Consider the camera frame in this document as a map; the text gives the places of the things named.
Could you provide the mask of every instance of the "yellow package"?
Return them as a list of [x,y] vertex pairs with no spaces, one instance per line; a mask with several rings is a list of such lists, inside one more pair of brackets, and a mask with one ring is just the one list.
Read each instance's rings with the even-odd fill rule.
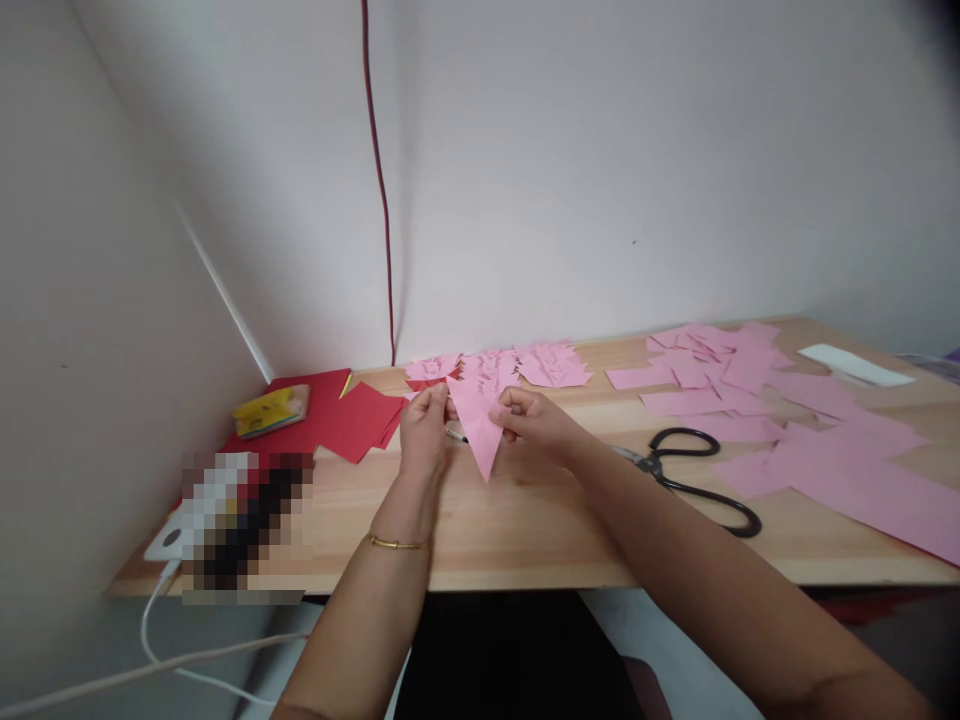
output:
[[293,385],[243,403],[233,411],[237,437],[249,440],[303,420],[309,397],[309,385]]

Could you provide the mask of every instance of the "pink paper triangle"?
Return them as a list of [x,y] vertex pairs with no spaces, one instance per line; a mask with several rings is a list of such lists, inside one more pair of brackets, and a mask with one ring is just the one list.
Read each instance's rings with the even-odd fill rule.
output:
[[463,425],[463,434],[470,441],[470,450],[473,451],[480,474],[484,482],[489,482],[493,459],[497,455],[500,437],[503,435],[503,429],[490,421],[490,413],[504,408],[467,382],[447,378],[447,384],[450,386],[450,398]]

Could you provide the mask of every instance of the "wooden desk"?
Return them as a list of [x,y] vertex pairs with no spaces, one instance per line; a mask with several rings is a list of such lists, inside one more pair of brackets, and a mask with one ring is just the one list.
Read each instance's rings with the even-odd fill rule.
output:
[[[768,322],[781,328],[776,343],[796,361],[791,371],[827,374],[823,366],[796,354],[800,348],[826,342],[916,378],[916,382],[901,387],[851,389],[862,407],[907,422],[933,441],[932,445],[902,455],[894,462],[960,490],[960,387],[858,345],[812,320]],[[614,390],[603,372],[645,364],[648,353],[644,336],[584,343],[578,345],[578,350],[594,372],[586,386],[537,389],[605,442],[645,452],[648,440],[670,421],[649,415],[637,390]],[[400,395],[407,391],[404,377],[401,368],[391,368],[358,373],[353,383],[363,381],[386,394]],[[775,420],[790,419],[819,427],[810,411],[780,400],[772,388],[764,388],[763,397],[776,409]],[[716,459],[763,447],[725,443]],[[315,530],[313,559],[306,570],[295,562],[270,560],[270,575],[251,578],[251,586],[256,581],[255,586],[264,589],[331,592],[367,532],[399,460],[399,433],[386,451],[371,450],[359,465],[351,465],[320,448],[309,510],[294,521]],[[713,461],[670,458],[668,473],[679,482],[737,497],[713,474]],[[504,443],[490,483],[485,484],[469,448],[451,440],[448,467],[435,536],[431,590],[635,584],[609,534],[587,506],[577,482],[539,453],[522,443]],[[638,476],[637,481],[653,482],[643,476]],[[740,522],[732,511],[726,515],[725,509],[718,510],[709,502],[683,494],[681,497],[718,520]],[[960,568],[839,515],[793,489],[746,502],[764,523],[763,532],[746,542],[797,584],[960,584]],[[152,537],[153,533],[117,575],[110,594],[148,595],[153,589],[163,566],[142,559],[143,549]],[[178,579],[171,592],[179,591]]]

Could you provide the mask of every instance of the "stack of red paper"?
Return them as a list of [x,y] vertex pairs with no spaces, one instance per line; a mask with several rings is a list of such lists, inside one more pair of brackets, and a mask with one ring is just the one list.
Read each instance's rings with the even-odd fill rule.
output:
[[322,445],[358,463],[371,447],[385,450],[408,401],[384,395],[366,383],[360,383],[341,398],[349,377],[350,370],[343,369],[274,380],[264,393],[291,385],[310,386],[306,418],[252,440],[234,435],[220,452],[313,453]]

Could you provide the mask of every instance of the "hand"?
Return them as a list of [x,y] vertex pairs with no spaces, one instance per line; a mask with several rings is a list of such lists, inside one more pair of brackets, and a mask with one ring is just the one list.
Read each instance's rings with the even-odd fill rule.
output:
[[400,474],[419,479],[433,477],[443,464],[447,420],[457,411],[447,397],[445,382],[422,391],[407,406],[400,419]]
[[490,413],[490,420],[503,428],[507,442],[518,437],[540,446],[561,465],[571,453],[594,437],[541,393],[509,387],[500,396],[502,411]]

